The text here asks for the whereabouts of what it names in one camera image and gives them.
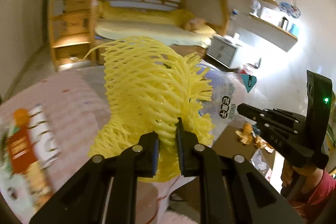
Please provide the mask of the orange fruit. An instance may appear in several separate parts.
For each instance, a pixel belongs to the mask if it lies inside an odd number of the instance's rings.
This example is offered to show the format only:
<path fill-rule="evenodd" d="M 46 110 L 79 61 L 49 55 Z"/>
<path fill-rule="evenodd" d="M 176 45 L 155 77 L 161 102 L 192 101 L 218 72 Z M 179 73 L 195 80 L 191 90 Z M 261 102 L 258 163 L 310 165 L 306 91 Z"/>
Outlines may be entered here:
<path fill-rule="evenodd" d="M 27 109 L 15 110 L 15 112 L 13 113 L 13 118 L 18 126 L 20 124 L 28 124 L 30 121 L 30 115 Z"/>

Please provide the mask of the clear printed plastic bag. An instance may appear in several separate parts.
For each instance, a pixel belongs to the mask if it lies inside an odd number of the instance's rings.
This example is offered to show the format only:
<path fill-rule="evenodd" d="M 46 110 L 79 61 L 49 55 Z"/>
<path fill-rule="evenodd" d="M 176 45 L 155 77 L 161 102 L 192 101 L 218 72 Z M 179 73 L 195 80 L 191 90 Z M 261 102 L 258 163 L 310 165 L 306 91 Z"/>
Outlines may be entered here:
<path fill-rule="evenodd" d="M 202 101 L 200 114 L 209 114 L 214 125 L 211 133 L 220 135 L 228 124 L 236 117 L 237 106 L 243 103 L 257 83 L 257 78 L 252 75 L 224 72 L 213 65 L 201 61 L 198 65 L 205 74 L 205 79 L 210 80 L 212 95 L 210 101 Z"/>

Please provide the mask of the wooden wall shelf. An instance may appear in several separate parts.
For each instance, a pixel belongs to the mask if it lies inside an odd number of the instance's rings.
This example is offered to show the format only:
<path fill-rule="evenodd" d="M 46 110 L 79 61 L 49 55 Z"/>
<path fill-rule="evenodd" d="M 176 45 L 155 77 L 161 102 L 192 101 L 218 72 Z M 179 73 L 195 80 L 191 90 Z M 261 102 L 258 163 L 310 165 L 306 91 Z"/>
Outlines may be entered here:
<path fill-rule="evenodd" d="M 278 3 L 275 0 L 257 0 L 261 3 L 258 11 L 258 18 L 251 16 L 250 8 L 252 0 L 232 0 L 231 7 L 238 11 L 234 20 L 237 27 L 240 27 L 256 36 L 259 36 L 283 51 L 289 51 L 296 42 L 297 36 L 291 34 L 289 28 L 289 17 L 282 22 L 283 15 L 280 14 Z"/>

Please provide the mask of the yellow foam fruit net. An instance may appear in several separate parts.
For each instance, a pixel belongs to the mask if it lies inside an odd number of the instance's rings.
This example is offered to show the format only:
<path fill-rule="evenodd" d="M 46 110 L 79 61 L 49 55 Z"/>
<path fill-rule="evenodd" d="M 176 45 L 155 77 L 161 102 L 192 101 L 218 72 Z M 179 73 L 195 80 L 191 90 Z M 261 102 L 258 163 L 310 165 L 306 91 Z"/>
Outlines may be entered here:
<path fill-rule="evenodd" d="M 214 124 L 202 114 L 213 88 L 197 53 L 181 56 L 147 36 L 131 36 L 101 45 L 105 94 L 110 119 L 97 133 L 89 155 L 113 157 L 155 132 L 160 141 L 158 169 L 152 182 L 180 175 L 176 130 L 182 122 L 206 146 L 213 142 Z"/>

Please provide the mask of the white nightstand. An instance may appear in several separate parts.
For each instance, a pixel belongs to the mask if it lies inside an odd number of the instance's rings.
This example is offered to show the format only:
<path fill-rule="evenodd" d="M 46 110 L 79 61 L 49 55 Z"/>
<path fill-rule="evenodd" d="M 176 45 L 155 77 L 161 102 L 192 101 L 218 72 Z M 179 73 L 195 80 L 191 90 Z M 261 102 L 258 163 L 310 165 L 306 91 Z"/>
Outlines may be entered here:
<path fill-rule="evenodd" d="M 243 66 L 243 48 L 229 40 L 215 35 L 207 48 L 207 55 L 218 61 L 228 69 L 238 69 Z"/>

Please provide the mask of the white desk fan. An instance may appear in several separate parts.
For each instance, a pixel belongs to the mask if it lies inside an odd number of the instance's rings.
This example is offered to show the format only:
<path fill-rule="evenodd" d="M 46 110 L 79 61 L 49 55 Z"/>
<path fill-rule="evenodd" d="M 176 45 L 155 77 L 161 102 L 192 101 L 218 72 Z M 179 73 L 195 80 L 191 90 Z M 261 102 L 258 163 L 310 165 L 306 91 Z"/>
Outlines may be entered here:
<path fill-rule="evenodd" d="M 261 9 L 261 3 L 257 0 L 252 0 L 250 4 L 252 11 L 249 13 L 251 16 L 258 18 L 258 11 Z"/>

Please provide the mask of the wooden stair drawers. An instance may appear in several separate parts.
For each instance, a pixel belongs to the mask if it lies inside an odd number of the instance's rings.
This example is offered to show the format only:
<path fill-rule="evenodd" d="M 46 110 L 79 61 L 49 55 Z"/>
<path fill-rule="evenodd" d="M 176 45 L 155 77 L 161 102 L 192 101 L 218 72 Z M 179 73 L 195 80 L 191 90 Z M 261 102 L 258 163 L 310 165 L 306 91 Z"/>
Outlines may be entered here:
<path fill-rule="evenodd" d="M 49 44 L 57 71 L 90 65 L 93 45 L 93 0 L 49 0 Z"/>

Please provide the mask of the pink checkered tablecloth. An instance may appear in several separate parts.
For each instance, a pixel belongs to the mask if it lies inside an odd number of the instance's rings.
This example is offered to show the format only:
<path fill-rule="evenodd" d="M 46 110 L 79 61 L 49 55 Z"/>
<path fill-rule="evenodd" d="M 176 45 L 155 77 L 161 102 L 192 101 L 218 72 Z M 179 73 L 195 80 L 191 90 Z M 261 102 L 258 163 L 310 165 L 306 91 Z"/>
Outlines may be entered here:
<path fill-rule="evenodd" d="M 56 73 L 1 105 L 1 125 L 18 109 L 41 105 L 60 150 L 46 169 L 53 191 L 59 190 L 89 159 L 94 138 L 110 117 L 101 66 Z M 187 183 L 176 177 L 164 183 L 138 183 L 137 223 L 158 223 L 169 210 L 171 193 Z"/>

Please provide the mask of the plush toy on bed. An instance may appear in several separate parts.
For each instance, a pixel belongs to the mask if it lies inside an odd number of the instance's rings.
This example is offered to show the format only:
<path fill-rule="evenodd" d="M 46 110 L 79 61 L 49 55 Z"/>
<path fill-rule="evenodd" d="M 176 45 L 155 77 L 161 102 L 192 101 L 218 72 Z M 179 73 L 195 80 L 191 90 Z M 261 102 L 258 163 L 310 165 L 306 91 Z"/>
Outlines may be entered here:
<path fill-rule="evenodd" d="M 194 32 L 198 30 L 199 28 L 201 28 L 202 26 L 204 26 L 206 23 L 207 21 L 203 18 L 193 18 L 185 23 L 185 25 L 183 26 L 183 29 L 185 31 Z"/>

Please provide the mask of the red snack box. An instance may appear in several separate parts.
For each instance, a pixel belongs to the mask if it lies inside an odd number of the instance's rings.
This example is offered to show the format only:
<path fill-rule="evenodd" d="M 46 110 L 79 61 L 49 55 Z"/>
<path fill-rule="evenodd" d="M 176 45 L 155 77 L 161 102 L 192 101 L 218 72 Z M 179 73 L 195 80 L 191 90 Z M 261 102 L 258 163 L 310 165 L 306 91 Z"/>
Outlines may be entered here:
<path fill-rule="evenodd" d="M 30 121 L 1 125 L 1 195 L 19 219 L 30 218 L 52 196 L 46 169 L 60 150 L 41 105 Z"/>

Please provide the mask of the wooden bunk bed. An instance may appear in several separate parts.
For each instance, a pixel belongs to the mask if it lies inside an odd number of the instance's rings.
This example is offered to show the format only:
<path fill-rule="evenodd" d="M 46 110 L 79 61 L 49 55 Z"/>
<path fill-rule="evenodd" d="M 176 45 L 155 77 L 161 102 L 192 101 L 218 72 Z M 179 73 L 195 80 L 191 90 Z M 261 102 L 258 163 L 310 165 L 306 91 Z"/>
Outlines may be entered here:
<path fill-rule="evenodd" d="M 225 35 L 228 0 L 93 0 L 93 53 L 103 64 L 100 45 L 128 36 L 150 36 L 182 56 L 196 52 L 205 57 L 214 35 Z M 185 31 L 193 18 L 207 23 L 198 30 Z"/>

